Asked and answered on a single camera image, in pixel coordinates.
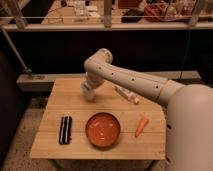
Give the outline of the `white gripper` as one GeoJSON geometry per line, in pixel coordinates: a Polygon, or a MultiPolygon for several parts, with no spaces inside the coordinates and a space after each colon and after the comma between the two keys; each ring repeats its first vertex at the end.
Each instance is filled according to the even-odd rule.
{"type": "Polygon", "coordinates": [[[100,86],[100,79],[98,77],[87,75],[81,84],[82,91],[85,93],[92,92],[100,86]]]}

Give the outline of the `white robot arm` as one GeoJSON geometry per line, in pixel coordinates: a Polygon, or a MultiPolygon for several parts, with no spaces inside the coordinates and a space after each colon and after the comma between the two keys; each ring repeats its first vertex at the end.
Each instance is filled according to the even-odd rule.
{"type": "Polygon", "coordinates": [[[84,84],[108,80],[166,108],[165,171],[213,171],[213,88],[114,66],[101,48],[84,62],[84,84]]]}

